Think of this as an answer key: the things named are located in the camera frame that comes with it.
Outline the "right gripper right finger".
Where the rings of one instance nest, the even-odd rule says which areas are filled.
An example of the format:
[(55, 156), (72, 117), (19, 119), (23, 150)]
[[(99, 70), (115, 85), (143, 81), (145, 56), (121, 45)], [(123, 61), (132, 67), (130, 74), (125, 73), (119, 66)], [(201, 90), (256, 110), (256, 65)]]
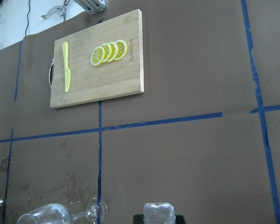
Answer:
[(183, 215), (176, 215), (175, 216), (175, 224), (186, 224), (184, 216)]

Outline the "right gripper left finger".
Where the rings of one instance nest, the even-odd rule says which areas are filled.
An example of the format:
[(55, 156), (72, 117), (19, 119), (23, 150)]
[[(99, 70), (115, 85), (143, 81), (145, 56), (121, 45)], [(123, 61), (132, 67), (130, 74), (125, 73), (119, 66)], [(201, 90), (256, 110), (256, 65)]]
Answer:
[(144, 224), (144, 215), (143, 214), (134, 215), (133, 224)]

